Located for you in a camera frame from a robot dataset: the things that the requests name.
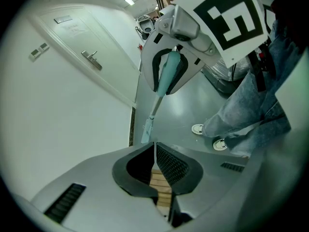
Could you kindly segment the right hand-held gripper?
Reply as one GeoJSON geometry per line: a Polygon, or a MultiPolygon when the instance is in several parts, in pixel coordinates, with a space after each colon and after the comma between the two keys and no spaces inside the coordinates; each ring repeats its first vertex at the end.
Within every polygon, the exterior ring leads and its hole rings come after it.
{"type": "MultiPolygon", "coordinates": [[[[188,42],[197,51],[213,49],[231,67],[263,44],[268,37],[260,0],[174,0],[155,29],[188,42]]],[[[166,95],[179,90],[205,65],[182,45],[176,73],[166,95]]]]}

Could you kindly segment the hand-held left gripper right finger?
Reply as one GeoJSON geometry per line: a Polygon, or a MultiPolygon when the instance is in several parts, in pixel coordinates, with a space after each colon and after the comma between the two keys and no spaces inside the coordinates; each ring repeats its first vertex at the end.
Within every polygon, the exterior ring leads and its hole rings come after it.
{"type": "Polygon", "coordinates": [[[169,223],[178,227],[214,206],[232,187],[248,159],[156,144],[156,163],[172,190],[169,223]]]}

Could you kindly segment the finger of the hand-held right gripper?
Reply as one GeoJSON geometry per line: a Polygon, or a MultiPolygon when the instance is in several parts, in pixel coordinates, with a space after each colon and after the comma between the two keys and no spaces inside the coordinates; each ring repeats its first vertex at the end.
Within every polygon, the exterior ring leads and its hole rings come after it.
{"type": "Polygon", "coordinates": [[[142,72],[153,92],[158,89],[159,77],[168,54],[178,44],[178,40],[157,31],[153,31],[145,42],[141,52],[142,72]]]}

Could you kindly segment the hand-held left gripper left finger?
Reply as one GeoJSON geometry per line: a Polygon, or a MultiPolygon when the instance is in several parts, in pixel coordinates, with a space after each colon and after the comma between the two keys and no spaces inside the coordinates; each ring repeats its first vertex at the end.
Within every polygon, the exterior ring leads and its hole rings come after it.
{"type": "Polygon", "coordinates": [[[154,144],[82,161],[47,184],[31,203],[51,219],[53,231],[167,232],[150,187],[154,144]]]}

